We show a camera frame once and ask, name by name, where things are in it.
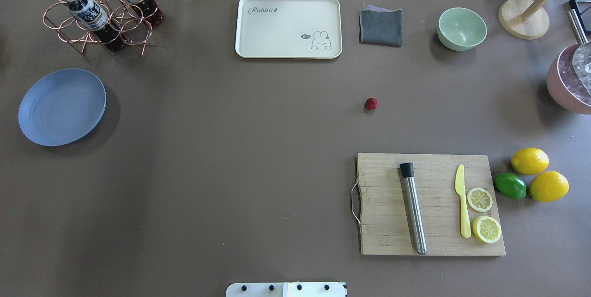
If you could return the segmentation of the blue plastic plate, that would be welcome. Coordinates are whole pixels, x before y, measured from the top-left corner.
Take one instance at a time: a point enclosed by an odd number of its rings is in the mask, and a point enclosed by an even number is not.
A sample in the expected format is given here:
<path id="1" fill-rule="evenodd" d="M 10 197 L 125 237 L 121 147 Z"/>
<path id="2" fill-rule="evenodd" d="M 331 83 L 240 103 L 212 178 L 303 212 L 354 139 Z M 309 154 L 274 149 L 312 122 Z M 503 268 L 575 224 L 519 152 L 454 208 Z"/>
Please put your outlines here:
<path id="1" fill-rule="evenodd" d="M 81 68 L 65 68 L 38 80 L 24 95 L 20 129 L 33 143 L 57 147 L 90 133 L 106 109 L 101 80 Z"/>

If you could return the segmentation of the green lime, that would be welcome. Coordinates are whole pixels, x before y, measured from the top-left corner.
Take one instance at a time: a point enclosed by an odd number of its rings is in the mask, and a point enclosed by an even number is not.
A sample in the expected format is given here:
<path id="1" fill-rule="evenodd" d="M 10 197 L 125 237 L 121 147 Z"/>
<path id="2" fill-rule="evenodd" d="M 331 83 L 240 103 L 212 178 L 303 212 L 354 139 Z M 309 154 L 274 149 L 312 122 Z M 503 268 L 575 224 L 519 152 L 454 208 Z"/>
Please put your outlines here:
<path id="1" fill-rule="evenodd" d="M 494 184 L 501 194 L 511 199 L 519 200 L 526 196 L 526 183 L 518 175 L 512 173 L 497 174 Z"/>

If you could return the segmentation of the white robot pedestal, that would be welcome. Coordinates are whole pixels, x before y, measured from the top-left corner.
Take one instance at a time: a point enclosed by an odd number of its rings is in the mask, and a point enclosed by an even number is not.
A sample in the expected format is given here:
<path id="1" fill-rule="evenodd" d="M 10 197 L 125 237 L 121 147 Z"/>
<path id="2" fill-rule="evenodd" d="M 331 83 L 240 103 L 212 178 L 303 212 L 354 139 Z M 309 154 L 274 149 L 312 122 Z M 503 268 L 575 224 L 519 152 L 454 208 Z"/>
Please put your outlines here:
<path id="1" fill-rule="evenodd" d="M 226 297 L 346 297 L 348 289 L 342 282 L 262 282 L 234 283 L 226 289 Z"/>

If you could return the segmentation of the lemon half near knife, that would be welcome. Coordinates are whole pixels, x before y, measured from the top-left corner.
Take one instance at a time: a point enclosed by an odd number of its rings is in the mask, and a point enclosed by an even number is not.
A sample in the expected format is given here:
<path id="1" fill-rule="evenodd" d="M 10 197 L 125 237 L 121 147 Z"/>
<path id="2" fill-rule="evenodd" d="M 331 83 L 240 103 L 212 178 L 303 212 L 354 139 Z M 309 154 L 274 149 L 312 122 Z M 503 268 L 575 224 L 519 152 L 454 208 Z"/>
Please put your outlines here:
<path id="1" fill-rule="evenodd" d="M 493 205 L 492 195 L 483 188 L 473 188 L 467 192 L 467 204 L 477 212 L 488 212 Z"/>

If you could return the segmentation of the red strawberry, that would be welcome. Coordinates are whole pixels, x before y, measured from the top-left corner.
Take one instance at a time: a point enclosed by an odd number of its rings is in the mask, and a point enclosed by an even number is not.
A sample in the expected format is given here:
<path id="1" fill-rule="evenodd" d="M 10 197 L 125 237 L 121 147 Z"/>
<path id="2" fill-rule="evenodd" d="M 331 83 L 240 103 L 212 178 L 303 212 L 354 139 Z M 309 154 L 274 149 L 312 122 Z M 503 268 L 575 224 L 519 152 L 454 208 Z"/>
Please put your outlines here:
<path id="1" fill-rule="evenodd" d="M 379 102 L 376 98 L 370 97 L 366 100 L 364 108 L 366 110 L 375 110 L 379 106 Z"/>

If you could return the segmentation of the whole yellow lemon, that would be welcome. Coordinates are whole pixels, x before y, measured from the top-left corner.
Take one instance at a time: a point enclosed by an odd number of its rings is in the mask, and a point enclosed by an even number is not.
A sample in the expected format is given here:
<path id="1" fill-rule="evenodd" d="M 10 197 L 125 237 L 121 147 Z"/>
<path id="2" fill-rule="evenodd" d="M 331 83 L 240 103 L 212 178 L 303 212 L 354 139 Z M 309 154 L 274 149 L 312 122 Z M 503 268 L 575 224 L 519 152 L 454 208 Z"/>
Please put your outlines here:
<path id="1" fill-rule="evenodd" d="M 536 176 L 530 184 L 530 196 L 540 202 L 552 202 L 569 192 L 568 179 L 557 171 L 546 171 Z"/>
<path id="2" fill-rule="evenodd" d="M 549 166 L 549 156 L 540 148 L 522 148 L 511 158 L 513 170 L 523 175 L 540 174 Z"/>

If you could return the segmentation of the yellow plastic knife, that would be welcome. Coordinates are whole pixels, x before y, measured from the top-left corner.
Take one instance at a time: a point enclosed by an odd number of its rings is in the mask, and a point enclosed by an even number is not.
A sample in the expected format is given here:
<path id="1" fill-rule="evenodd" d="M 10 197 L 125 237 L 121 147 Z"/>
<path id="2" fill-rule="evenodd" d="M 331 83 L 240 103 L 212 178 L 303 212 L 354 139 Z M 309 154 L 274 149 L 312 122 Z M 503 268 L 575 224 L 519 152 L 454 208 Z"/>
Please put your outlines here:
<path id="1" fill-rule="evenodd" d="M 466 186 L 464 180 L 464 165 L 458 165 L 455 181 L 454 181 L 455 192 L 459 197 L 459 212 L 460 212 L 460 234 L 463 238 L 471 237 L 470 230 L 470 219 L 467 212 L 467 200 L 466 200 Z"/>

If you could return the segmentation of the grey folded cloth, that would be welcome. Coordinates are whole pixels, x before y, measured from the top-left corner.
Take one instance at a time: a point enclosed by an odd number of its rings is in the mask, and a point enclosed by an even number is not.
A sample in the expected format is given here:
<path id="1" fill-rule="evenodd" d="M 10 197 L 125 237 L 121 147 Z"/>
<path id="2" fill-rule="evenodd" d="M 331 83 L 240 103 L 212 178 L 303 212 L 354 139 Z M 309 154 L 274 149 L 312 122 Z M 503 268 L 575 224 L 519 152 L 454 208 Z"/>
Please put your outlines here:
<path id="1" fill-rule="evenodd" d="M 359 9 L 360 41 L 362 43 L 401 47 L 404 13 L 402 9 L 386 9 L 367 5 Z"/>

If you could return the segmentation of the wooden stand round base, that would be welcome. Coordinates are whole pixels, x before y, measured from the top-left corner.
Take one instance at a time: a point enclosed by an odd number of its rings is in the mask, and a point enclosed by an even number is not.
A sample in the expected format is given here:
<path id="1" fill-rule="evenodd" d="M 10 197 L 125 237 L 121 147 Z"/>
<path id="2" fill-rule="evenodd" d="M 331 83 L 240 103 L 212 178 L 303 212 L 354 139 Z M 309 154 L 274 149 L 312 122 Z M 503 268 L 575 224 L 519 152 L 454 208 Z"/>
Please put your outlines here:
<path id="1" fill-rule="evenodd" d="M 543 9 L 548 0 L 507 0 L 498 10 L 502 27 L 524 40 L 538 39 L 549 29 L 549 15 Z"/>

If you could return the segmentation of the cream rabbit tray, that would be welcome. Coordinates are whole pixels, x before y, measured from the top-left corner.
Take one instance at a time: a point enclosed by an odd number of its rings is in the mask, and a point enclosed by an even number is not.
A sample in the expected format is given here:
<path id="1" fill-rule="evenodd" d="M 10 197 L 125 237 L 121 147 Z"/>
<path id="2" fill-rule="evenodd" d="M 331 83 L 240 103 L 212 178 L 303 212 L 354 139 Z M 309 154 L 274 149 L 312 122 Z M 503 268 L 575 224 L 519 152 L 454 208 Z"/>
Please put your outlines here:
<path id="1" fill-rule="evenodd" d="M 235 51 L 242 58 L 334 59 L 342 53 L 338 0 L 240 0 Z"/>

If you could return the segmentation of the metal ice scoop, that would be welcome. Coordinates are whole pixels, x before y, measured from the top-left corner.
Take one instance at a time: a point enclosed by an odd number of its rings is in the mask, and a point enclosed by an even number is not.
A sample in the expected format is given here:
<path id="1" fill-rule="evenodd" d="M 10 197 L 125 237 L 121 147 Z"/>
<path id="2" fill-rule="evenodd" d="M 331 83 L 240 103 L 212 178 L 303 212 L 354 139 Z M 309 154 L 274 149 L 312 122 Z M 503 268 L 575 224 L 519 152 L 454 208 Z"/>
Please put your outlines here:
<path id="1" fill-rule="evenodd" d="M 577 39 L 579 46 L 575 49 L 572 56 L 572 66 L 577 74 L 580 82 L 582 83 L 585 90 L 591 94 L 591 57 L 590 57 L 590 42 L 585 36 L 585 32 L 580 22 L 576 9 L 570 9 L 568 11 L 568 18 L 571 25 L 575 38 Z"/>

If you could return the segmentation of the pink bowl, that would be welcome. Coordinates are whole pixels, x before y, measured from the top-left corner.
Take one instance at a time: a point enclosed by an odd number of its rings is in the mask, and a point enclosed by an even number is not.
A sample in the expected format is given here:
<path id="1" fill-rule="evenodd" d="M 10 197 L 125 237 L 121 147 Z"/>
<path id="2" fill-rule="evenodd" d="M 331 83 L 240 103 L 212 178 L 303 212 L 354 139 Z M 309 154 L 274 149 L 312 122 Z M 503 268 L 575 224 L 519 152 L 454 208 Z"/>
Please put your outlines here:
<path id="1" fill-rule="evenodd" d="M 572 66 L 572 56 L 579 44 L 563 49 L 549 67 L 546 86 L 553 100 L 564 109 L 578 114 L 591 113 L 590 95 Z"/>

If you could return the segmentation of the lemon half board edge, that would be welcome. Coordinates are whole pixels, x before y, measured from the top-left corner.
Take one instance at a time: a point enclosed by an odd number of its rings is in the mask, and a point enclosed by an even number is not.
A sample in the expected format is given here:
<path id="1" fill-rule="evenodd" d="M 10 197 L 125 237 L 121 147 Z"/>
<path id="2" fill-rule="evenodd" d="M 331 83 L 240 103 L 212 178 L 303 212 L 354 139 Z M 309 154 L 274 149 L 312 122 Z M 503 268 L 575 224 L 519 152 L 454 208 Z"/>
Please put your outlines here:
<path id="1" fill-rule="evenodd" d="M 471 224 L 473 234 L 485 243 L 495 243 L 502 236 L 501 225 L 490 216 L 479 216 Z"/>

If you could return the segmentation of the wooden cutting board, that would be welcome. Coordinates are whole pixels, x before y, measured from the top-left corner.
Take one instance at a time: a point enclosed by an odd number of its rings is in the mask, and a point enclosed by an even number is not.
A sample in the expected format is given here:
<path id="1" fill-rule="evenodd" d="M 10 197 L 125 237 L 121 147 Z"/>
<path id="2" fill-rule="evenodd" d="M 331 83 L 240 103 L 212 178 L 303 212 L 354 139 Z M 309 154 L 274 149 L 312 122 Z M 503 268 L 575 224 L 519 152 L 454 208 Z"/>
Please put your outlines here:
<path id="1" fill-rule="evenodd" d="M 487 156 L 360 152 L 356 156 L 356 182 L 363 255 L 416 255 L 399 168 L 408 162 L 414 165 L 428 256 L 505 255 L 502 239 L 485 243 L 460 233 L 460 198 L 455 192 L 460 165 L 464 165 L 465 189 L 482 188 L 492 197 L 492 207 L 484 215 L 500 219 Z"/>

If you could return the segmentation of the green bowl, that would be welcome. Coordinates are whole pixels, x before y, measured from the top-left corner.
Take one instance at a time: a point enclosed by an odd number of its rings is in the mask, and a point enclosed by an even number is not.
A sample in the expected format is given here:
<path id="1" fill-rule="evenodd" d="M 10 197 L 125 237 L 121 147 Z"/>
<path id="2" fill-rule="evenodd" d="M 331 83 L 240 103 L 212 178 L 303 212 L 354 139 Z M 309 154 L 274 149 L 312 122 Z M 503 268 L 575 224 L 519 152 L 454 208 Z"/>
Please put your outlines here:
<path id="1" fill-rule="evenodd" d="M 454 51 L 467 51 L 481 44 L 488 33 L 485 21 L 467 8 L 450 8 L 439 17 L 437 35 L 441 43 Z"/>

